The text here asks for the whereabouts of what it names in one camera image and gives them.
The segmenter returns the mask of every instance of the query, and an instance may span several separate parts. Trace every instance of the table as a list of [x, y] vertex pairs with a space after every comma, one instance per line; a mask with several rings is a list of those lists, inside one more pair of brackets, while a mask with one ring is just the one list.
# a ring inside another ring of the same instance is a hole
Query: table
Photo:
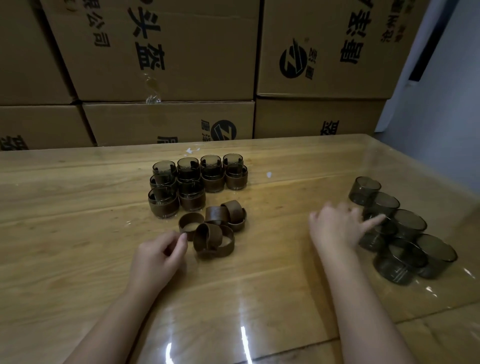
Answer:
[[61, 363], [124, 289], [136, 246], [176, 229], [185, 213], [151, 213], [152, 165], [226, 153], [243, 155], [248, 186], [207, 194], [207, 206], [237, 199], [246, 228], [228, 257], [199, 261], [189, 247], [131, 362], [340, 363], [307, 216], [328, 200], [347, 201], [360, 175], [379, 180], [459, 255], [441, 279], [399, 287], [359, 250], [391, 318], [422, 362], [477, 362], [479, 197], [366, 135], [1, 153], [0, 362]]

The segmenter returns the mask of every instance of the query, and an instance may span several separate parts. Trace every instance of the logo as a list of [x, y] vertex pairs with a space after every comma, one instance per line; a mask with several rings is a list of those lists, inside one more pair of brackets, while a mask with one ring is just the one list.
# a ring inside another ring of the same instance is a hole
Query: logo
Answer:
[[283, 51], [280, 56], [280, 71], [286, 78], [295, 78], [307, 67], [307, 52], [293, 39], [293, 46]]
[[237, 127], [228, 120], [220, 120], [213, 124], [210, 131], [213, 140], [233, 140], [237, 136]]

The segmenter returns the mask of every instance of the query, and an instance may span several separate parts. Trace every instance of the person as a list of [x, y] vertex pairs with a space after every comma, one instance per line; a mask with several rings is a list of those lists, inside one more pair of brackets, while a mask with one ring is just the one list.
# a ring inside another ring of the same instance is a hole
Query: person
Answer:
[[[363, 274], [355, 246], [385, 218], [361, 222], [359, 208], [325, 204], [309, 216], [310, 236], [330, 285], [345, 364], [413, 364], [415, 358]], [[123, 364], [146, 314], [180, 267], [186, 234], [171, 231], [142, 243], [125, 291], [64, 364]]]

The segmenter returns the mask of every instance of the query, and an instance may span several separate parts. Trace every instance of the person's right hand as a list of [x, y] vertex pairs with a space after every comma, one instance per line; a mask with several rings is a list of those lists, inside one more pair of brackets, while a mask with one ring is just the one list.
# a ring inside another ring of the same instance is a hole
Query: person's right hand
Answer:
[[384, 218], [382, 214], [362, 222], [358, 207], [350, 211], [344, 202], [337, 208], [327, 202], [321, 211], [310, 213], [310, 236], [320, 254], [345, 252], [352, 250], [360, 238]]
[[154, 300], [180, 267], [187, 247], [187, 234], [177, 231], [141, 243], [133, 256], [127, 290]]

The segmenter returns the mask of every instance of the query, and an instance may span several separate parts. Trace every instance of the wood grain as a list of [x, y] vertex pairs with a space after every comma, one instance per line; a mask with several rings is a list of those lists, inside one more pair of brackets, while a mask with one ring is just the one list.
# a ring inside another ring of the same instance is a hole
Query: wood grain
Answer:
[[156, 161], [176, 161], [188, 148], [197, 158], [243, 155], [247, 188], [208, 194], [207, 206], [237, 199], [247, 225], [229, 257], [199, 261], [189, 248], [132, 362], [165, 362], [170, 342], [174, 363], [242, 362], [242, 327], [253, 359], [337, 338], [307, 216], [326, 201], [346, 201], [359, 175], [378, 179], [459, 255], [441, 279], [399, 287], [359, 251], [392, 319], [480, 300], [478, 196], [365, 135], [0, 153], [0, 362], [66, 358], [125, 287], [136, 246], [177, 228], [184, 211], [167, 220], [151, 213], [148, 178]]

